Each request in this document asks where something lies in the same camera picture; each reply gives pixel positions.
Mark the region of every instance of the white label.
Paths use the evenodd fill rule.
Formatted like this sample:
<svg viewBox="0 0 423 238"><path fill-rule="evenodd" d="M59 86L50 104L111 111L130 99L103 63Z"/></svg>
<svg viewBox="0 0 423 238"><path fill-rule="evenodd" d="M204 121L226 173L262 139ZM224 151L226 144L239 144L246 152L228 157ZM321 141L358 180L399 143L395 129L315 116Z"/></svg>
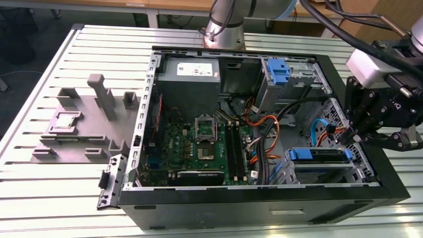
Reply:
<svg viewBox="0 0 423 238"><path fill-rule="evenodd" d="M256 179L259 177L259 172L252 170L251 177Z"/></svg>
<svg viewBox="0 0 423 238"><path fill-rule="evenodd" d="M176 75L212 77L211 63L179 63Z"/></svg>
<svg viewBox="0 0 423 238"><path fill-rule="evenodd" d="M144 4L139 4L139 3L127 3L127 6L140 6L140 7L146 7Z"/></svg>
<svg viewBox="0 0 423 238"><path fill-rule="evenodd" d="M252 105L251 106L251 110L255 112L255 113L258 113L258 111L259 111L259 109Z"/></svg>

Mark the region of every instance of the cable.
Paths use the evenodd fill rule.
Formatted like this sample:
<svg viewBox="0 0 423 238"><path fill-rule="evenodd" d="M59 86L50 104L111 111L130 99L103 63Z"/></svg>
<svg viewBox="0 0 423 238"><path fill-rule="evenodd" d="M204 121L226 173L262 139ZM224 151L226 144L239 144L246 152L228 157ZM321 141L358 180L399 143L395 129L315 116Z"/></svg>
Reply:
<svg viewBox="0 0 423 238"><path fill-rule="evenodd" d="M329 8L333 10L335 7L333 4L327 4ZM341 0L337 0L337 8L339 11L343 11L343 7L342 7L342 3L341 3ZM347 19L349 21L353 21L355 23L359 23L359 24L363 24L363 25L369 25L369 26L373 26L373 27L378 27L378 28L382 28L382 29L386 29L386 30L393 30L391 27L383 23L377 23L377 22L371 22L371 21L366 21L366 20L362 20L362 19L355 19L354 17L350 17L350 16L343 16L345 19Z"/></svg>
<svg viewBox="0 0 423 238"><path fill-rule="evenodd" d="M187 21L187 23L184 25L179 25L174 20L172 17L170 18L171 22L179 27L179 29L183 29L191 22L194 16L191 16L190 20Z"/></svg>
<svg viewBox="0 0 423 238"><path fill-rule="evenodd" d="M163 95L160 95L160 101L159 101L160 107L159 107L159 113L158 113L158 118L156 118L156 122L154 124L154 131L152 131L152 135L151 135L151 139L150 142L152 142L154 136L156 134L156 130L158 130L158 126L159 126L159 121L160 121L160 113L162 113L162 107L163 107Z"/></svg>
<svg viewBox="0 0 423 238"><path fill-rule="evenodd" d="M367 43L361 41L353 35L350 35L330 19L319 12L319 10L310 4L309 0L299 0L305 9L310 12L310 14L315 17L315 19L325 25L325 27L337 35L342 40L345 40L354 48L363 51L370 56L375 57L386 64L399 69L403 72L410 73L417 78L423 78L423 72L398 59L395 56L385 53L382 50L374 48Z"/></svg>
<svg viewBox="0 0 423 238"><path fill-rule="evenodd" d="M330 0L325 0L326 2L326 5L329 7L334 6L331 4L331 1ZM331 8L331 10L334 12L337 12L341 16L350 16L350 17L358 17L358 18L377 18L377 19L381 19L382 15L379 14L373 14L373 13L350 13L350 12L345 12L342 11L341 9L337 9L337 8Z"/></svg>
<svg viewBox="0 0 423 238"><path fill-rule="evenodd" d="M218 3L218 0L215 0L212 5L211 5L210 18L212 17L212 10L214 10L214 7L215 7L216 3ZM223 30L226 29L226 27L227 27L227 25L228 25L228 23L231 21L232 15L234 15L234 10L235 10L235 0L232 0L232 5L231 5L230 11L228 11L228 15L227 15L227 17L224 19L224 23L223 23L219 31L216 33L211 32L211 35L210 35L211 39L214 37L216 37L223 32ZM202 35L208 36L207 32L203 29L199 29L199 32L202 33Z"/></svg>
<svg viewBox="0 0 423 238"><path fill-rule="evenodd" d="M335 133L341 133L341 132L345 132L345 131L346 131L346 128L345 128L345 127L337 127ZM323 140L325 140L325 138L326 138L327 136L329 136L329 133L327 133L327 131L325 131L325 132L322 133L322 135L319 136L318 143L317 143L317 147L321 146L321 144L322 144L322 142L323 142Z"/></svg>
<svg viewBox="0 0 423 238"><path fill-rule="evenodd" d="M182 26L180 26L180 25L178 25L180 29L183 29L183 28L184 28L184 27L190 24L190 22L191 22L192 18L194 18L194 16L191 16L191 18L190 18L188 22L187 22L184 25L182 25Z"/></svg>
<svg viewBox="0 0 423 238"><path fill-rule="evenodd" d="M219 31L216 33L211 33L211 38L216 37L223 32L223 30L226 29L227 25L230 24L232 15L234 15L234 11L235 11L235 0L232 0L232 5L231 5L231 8L230 8L230 12L228 12L228 15L226 17L224 23L223 23Z"/></svg>
<svg viewBox="0 0 423 238"><path fill-rule="evenodd" d="M23 71L14 71L11 73L6 73L6 74L0 75L0 77L4 77L4 76L14 74L14 73L39 73L39 74L43 74L43 72L39 72L39 71L23 70Z"/></svg>
<svg viewBox="0 0 423 238"><path fill-rule="evenodd" d="M318 143L317 142L317 125L319 122L323 123L323 126L327 126L330 124L327 120L321 118L315 119L315 121L313 122L311 129L310 129L310 139L311 139L313 146L317 146L317 143Z"/></svg>

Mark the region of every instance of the aluminum table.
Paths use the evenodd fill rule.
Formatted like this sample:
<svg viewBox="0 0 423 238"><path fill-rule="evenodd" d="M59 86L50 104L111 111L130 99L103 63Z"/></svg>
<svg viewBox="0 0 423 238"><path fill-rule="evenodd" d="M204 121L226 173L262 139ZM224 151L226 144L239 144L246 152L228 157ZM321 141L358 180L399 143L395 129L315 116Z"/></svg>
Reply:
<svg viewBox="0 0 423 238"><path fill-rule="evenodd" d="M142 231L123 210L96 211L106 164L31 164L62 87L94 95L87 77L102 73L115 96L144 88L151 46L202 47L198 31L86 25L72 29L0 142L0 237L414 237L423 234L423 152L386 151L411 198L338 224ZM246 34L248 50L330 55L343 79L353 52L339 39Z"/></svg>

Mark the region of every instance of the black cable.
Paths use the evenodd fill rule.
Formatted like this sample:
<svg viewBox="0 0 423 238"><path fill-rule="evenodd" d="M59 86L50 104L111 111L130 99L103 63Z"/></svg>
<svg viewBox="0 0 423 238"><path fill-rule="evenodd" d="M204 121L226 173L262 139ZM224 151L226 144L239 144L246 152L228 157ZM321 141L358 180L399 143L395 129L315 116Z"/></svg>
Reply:
<svg viewBox="0 0 423 238"><path fill-rule="evenodd" d="M333 5L330 0L325 0L326 5ZM345 12L337 8L331 9L334 12L337 12L341 16L350 16L350 17L357 17L357 18L378 18L381 19L382 15L379 14L373 14L373 13L350 13Z"/></svg>
<svg viewBox="0 0 423 238"><path fill-rule="evenodd" d="M230 8L230 12L228 12L228 15L226 17L224 23L223 23L219 31L216 33L212 33L212 37L216 37L224 31L227 25L230 24L230 21L231 21L232 15L234 15L234 11L235 11L235 1L236 0L232 0L232 5Z"/></svg>
<svg viewBox="0 0 423 238"><path fill-rule="evenodd" d="M259 140L259 147L260 147L259 157L263 158L263 185L268 185L270 184L270 162L267 160L264 145L266 145L266 136L262 136Z"/></svg>
<svg viewBox="0 0 423 238"><path fill-rule="evenodd" d="M331 10L335 8L333 4L327 4L327 6ZM337 8L339 11L343 11L341 0L337 0ZM363 24L367 26L373 26L373 27L378 27L378 28L382 28L386 30L393 30L391 27L383 23L377 23L377 22L362 20L362 19L355 19L354 17L350 17L350 16L343 16L343 17L345 17L345 19L347 19L349 21L353 21L355 23L359 23L359 24Z"/></svg>
<svg viewBox="0 0 423 238"><path fill-rule="evenodd" d="M184 25L179 26L179 28L180 28L180 29L183 29L183 28L184 28L184 27L190 24L190 22L191 22L192 18L194 18L194 16L191 16L191 18L190 18L188 22L187 22Z"/></svg>
<svg viewBox="0 0 423 238"><path fill-rule="evenodd" d="M367 43L361 41L353 35L349 34L331 20L319 12L319 10L310 4L309 0L299 0L305 9L310 12L314 18L325 25L325 27L337 35L342 40L345 40L354 48L363 51L370 56L375 57L386 64L399 69L401 71L410 73L417 78L423 78L423 72L398 59L395 56L385 53L382 50L374 48Z"/></svg>
<svg viewBox="0 0 423 238"><path fill-rule="evenodd" d="M218 3L218 0L214 0L212 5L211 5L211 11L210 11L210 20L211 20L211 17L212 17L212 10L214 10L214 7L215 7L216 3ZM202 35L208 36L207 32L203 29L199 29L199 32L200 32Z"/></svg>
<svg viewBox="0 0 423 238"><path fill-rule="evenodd" d="M259 143L258 143L256 144L258 157L259 157L259 152L260 152L260 146L259 146ZM259 161L258 161L258 173L259 173L258 185L262 185L263 184L263 161L260 160L260 158L259 158Z"/></svg>
<svg viewBox="0 0 423 238"><path fill-rule="evenodd" d="M326 100L329 100L331 97L329 96L323 96L323 97L317 97L317 98L305 98L298 100L297 102L288 104L282 111L278 113L276 115L276 119L278 121L280 121L283 119L283 117L292 111L292 109L295 109L301 104L306 103L306 102L325 102ZM264 132L264 136L267 136L272 130L275 123L268 124L267 128L266 128L266 132Z"/></svg>
<svg viewBox="0 0 423 238"><path fill-rule="evenodd" d="M174 20L172 20L172 17L171 17L171 22L179 27L179 29L183 29L191 22L194 16L191 16L190 20L187 21L187 23L184 25L179 25Z"/></svg>

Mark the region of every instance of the blue drive bracket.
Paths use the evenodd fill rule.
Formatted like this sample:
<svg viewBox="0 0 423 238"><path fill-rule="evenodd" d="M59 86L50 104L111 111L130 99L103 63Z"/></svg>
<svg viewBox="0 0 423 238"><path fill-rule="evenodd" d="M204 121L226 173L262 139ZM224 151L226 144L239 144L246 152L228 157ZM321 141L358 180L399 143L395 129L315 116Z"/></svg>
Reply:
<svg viewBox="0 0 423 238"><path fill-rule="evenodd" d="M291 160L313 160L311 151L307 148L290 150L290 156Z"/></svg>
<svg viewBox="0 0 423 238"><path fill-rule="evenodd" d="M274 77L274 84L275 85L286 85L290 80L290 67L286 64L283 59L268 59L268 72Z"/></svg>

